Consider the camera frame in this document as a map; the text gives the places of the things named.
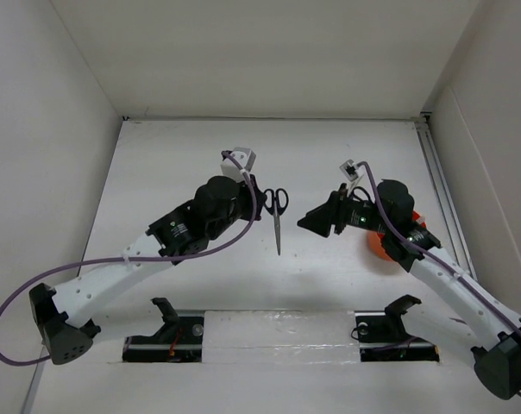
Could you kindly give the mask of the black handled scissors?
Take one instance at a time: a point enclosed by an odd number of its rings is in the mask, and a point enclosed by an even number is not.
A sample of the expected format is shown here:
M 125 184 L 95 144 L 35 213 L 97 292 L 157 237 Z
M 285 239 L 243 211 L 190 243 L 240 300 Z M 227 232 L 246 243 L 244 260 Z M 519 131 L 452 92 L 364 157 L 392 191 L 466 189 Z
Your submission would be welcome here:
M 276 251 L 281 255 L 281 216 L 286 212 L 290 198 L 284 188 L 267 188 L 264 194 L 264 208 L 273 217 Z

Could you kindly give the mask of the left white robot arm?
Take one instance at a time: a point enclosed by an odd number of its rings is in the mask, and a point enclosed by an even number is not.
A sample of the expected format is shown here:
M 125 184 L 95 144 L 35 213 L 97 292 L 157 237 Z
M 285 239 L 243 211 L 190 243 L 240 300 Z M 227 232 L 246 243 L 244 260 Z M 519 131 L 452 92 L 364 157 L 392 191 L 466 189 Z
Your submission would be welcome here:
M 33 287 L 31 311 L 51 362 L 65 365 L 102 341 L 110 324 L 107 305 L 132 287 L 184 260 L 220 252 L 210 242 L 239 220 L 260 220 L 265 200 L 252 174 L 214 176 L 193 199 L 151 223 L 122 255 L 92 260 L 88 273 L 70 281 Z

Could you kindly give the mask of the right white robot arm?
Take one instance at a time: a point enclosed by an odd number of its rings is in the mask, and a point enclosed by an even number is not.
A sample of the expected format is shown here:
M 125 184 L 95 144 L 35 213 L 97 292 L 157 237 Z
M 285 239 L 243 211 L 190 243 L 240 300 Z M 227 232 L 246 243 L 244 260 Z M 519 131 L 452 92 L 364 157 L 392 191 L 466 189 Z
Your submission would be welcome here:
M 383 329 L 395 340 L 419 337 L 447 349 L 473 368 L 495 397 L 521 393 L 521 315 L 503 305 L 462 269 L 424 227 L 408 188 L 385 179 L 373 197 L 360 199 L 341 185 L 328 200 L 298 220 L 302 229 L 324 238 L 347 227 L 374 233 L 392 261 L 427 285 L 453 312 L 429 316 L 429 306 L 403 295 L 386 308 Z

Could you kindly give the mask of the orange round organizer container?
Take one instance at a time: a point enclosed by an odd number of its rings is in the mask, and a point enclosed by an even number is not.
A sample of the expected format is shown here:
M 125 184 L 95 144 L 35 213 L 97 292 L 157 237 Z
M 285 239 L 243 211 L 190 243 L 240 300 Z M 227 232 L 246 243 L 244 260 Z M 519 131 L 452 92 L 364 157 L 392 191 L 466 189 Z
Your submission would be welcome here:
M 418 214 L 416 211 L 414 211 L 412 213 L 412 218 L 414 219 L 414 221 L 416 223 L 418 223 L 422 227 L 426 228 L 425 216 L 422 216 L 422 215 Z M 382 239 L 383 239 L 383 235 L 381 233 L 377 233 L 374 231 L 368 231 L 366 233 L 366 239 L 367 239 L 367 246 L 373 254 L 375 254 L 377 257 L 379 257 L 382 260 L 392 262 L 392 258 L 386 253 L 385 249 L 383 248 L 383 246 L 381 244 Z

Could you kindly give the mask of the black front mounting rail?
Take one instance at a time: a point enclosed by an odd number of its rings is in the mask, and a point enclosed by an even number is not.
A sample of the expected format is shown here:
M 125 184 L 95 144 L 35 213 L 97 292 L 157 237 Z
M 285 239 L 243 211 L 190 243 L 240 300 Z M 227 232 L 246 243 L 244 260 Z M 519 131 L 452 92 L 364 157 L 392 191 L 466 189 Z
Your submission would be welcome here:
M 132 336 L 122 359 L 133 363 L 349 365 L 438 362 L 438 348 L 394 335 L 381 311 L 184 312 L 167 339 Z

